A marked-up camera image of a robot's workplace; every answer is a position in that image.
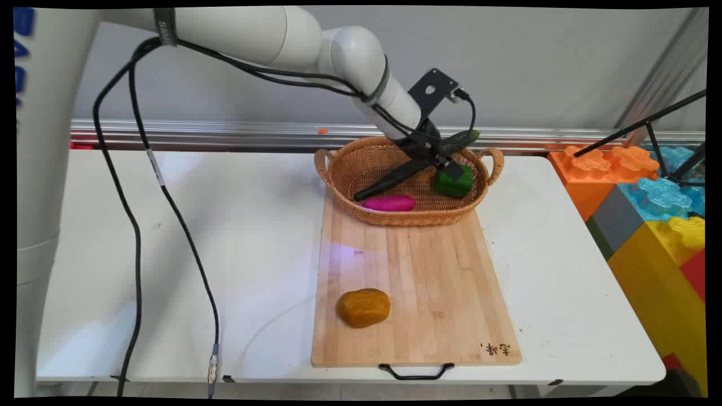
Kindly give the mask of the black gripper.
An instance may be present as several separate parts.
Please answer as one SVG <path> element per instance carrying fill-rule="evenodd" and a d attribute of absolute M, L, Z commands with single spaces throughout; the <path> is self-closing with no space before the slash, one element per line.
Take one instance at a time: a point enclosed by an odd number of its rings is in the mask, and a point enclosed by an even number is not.
<path fill-rule="evenodd" d="M 417 131 L 421 134 L 413 132 L 411 136 L 396 140 L 395 145 L 411 159 L 423 160 L 426 164 L 434 165 L 439 171 L 447 169 L 447 175 L 453 182 L 464 176 L 464 167 L 443 151 L 443 139 L 430 118 L 425 118 L 417 127 Z"/>

